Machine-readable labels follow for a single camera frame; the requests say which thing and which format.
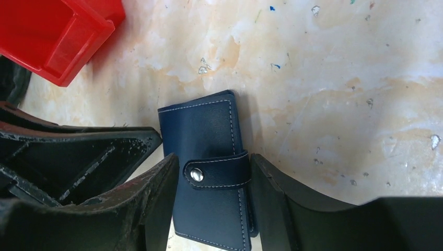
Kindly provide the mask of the red plastic bin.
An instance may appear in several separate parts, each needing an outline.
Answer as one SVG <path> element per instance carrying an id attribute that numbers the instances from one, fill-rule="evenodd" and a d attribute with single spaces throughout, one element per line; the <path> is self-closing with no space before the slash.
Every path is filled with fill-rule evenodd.
<path id="1" fill-rule="evenodd" d="M 1 55 L 67 87 L 124 19 L 121 1 L 1 1 Z"/>

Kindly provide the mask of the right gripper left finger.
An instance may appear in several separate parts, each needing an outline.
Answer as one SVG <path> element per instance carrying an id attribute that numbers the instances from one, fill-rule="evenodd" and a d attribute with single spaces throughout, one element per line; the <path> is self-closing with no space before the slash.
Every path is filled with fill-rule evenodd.
<path id="1" fill-rule="evenodd" d="M 1 250 L 166 250 L 179 178 L 170 154 L 79 205 L 1 200 Z"/>

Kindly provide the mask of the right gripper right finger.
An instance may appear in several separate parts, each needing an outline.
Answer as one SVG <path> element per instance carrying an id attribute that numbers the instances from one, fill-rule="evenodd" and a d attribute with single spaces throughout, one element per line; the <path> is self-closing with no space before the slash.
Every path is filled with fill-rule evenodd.
<path id="1" fill-rule="evenodd" d="M 442 250 L 442 197 L 381 197 L 356 206 L 251 156 L 263 250 Z"/>

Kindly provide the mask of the black floral fleece blanket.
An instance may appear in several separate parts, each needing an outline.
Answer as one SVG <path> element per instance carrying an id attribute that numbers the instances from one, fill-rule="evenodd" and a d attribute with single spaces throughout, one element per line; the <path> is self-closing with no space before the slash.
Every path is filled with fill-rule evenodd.
<path id="1" fill-rule="evenodd" d="M 1 101 L 18 107 L 24 99 L 32 72 L 1 55 Z"/>

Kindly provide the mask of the navy leather card holder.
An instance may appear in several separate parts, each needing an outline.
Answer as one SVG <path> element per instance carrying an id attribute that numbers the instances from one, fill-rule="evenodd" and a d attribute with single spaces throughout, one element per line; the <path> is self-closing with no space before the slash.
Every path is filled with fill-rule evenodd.
<path id="1" fill-rule="evenodd" d="M 164 154 L 175 154 L 180 165 L 172 216 L 176 234 L 225 250 L 250 250 L 258 232 L 234 93 L 163 107 L 158 118 Z"/>

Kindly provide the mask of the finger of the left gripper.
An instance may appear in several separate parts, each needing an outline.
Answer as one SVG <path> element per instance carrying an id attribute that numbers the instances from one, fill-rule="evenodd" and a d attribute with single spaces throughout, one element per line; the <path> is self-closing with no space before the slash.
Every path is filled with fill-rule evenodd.
<path id="1" fill-rule="evenodd" d="M 59 125 L 34 117 L 14 107 L 11 103 L 7 101 L 1 101 L 1 121 L 26 129 L 51 133 L 90 133 L 118 131 L 151 131 L 156 133 L 156 130 L 152 127 L 85 127 Z"/>
<path id="2" fill-rule="evenodd" d="M 161 144 L 154 130 L 1 132 L 1 196 L 60 207 L 123 184 Z"/>

